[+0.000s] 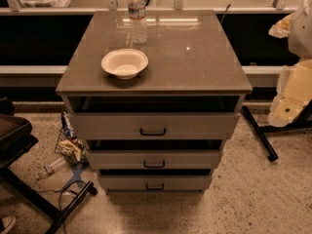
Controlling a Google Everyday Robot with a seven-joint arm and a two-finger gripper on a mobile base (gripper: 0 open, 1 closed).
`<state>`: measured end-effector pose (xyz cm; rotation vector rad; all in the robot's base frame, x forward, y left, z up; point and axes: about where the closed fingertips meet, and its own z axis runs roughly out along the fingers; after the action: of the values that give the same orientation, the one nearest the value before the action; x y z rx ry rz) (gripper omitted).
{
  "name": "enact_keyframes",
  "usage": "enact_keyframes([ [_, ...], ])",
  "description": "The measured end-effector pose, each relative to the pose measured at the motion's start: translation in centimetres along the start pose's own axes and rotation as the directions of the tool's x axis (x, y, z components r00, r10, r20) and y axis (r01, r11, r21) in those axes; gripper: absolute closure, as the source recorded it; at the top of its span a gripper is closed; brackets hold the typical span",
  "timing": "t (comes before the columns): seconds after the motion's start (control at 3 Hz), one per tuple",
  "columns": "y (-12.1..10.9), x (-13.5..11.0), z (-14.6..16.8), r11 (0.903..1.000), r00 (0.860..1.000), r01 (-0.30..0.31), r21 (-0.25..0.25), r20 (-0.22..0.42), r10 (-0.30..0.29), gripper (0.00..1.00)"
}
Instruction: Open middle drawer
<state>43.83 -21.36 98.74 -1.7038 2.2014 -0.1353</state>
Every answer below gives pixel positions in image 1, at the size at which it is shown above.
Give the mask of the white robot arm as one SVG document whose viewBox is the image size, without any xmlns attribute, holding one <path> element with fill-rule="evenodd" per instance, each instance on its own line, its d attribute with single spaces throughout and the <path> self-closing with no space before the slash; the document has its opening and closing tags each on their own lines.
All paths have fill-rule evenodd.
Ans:
<svg viewBox="0 0 312 234">
<path fill-rule="evenodd" d="M 274 24 L 269 34 L 288 38 L 289 51 L 299 57 L 293 67 L 284 67 L 277 83 L 267 120 L 271 126 L 292 123 L 312 100 L 312 0 Z"/>
</svg>

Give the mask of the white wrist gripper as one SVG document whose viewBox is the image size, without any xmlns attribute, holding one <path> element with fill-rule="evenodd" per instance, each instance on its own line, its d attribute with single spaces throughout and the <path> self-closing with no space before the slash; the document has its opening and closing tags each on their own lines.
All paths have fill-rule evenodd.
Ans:
<svg viewBox="0 0 312 234">
<path fill-rule="evenodd" d="M 293 14 L 280 19 L 268 31 L 276 38 L 288 37 L 293 21 Z M 268 123 L 273 127 L 286 127 L 293 123 L 312 99 L 312 59 L 298 62 L 294 67 L 285 70 L 285 84 L 282 95 L 274 97 Z"/>
</svg>

